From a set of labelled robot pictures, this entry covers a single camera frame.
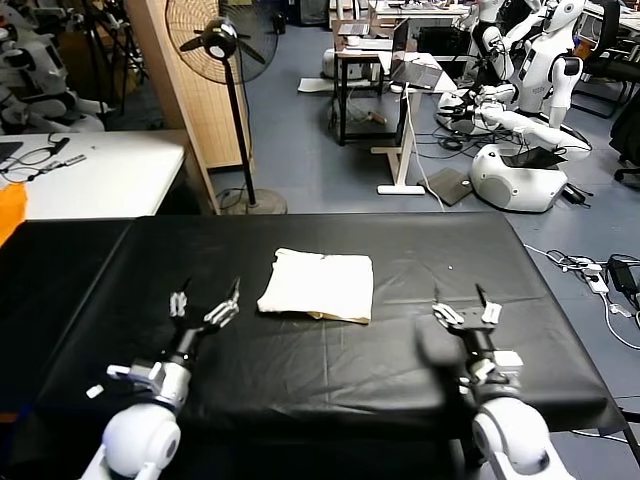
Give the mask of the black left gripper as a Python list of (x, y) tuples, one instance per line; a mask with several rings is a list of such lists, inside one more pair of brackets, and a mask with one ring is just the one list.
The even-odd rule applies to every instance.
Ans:
[(241, 278), (232, 282), (228, 298), (208, 312), (203, 320), (191, 321), (186, 316), (188, 305), (187, 290), (191, 278), (187, 278), (177, 291), (169, 297), (169, 317), (174, 320), (175, 334), (173, 351), (176, 353), (197, 353), (202, 340), (224, 328), (239, 313)]

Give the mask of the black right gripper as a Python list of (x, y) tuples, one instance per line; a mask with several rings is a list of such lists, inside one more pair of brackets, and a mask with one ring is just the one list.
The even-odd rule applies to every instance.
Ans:
[(433, 315), (454, 335), (461, 335), (467, 331), (479, 331), (491, 335), (498, 326), (502, 305), (490, 300), (480, 284), (476, 283), (475, 287), (483, 309), (455, 311), (450, 305), (441, 301), (439, 286), (434, 285)]

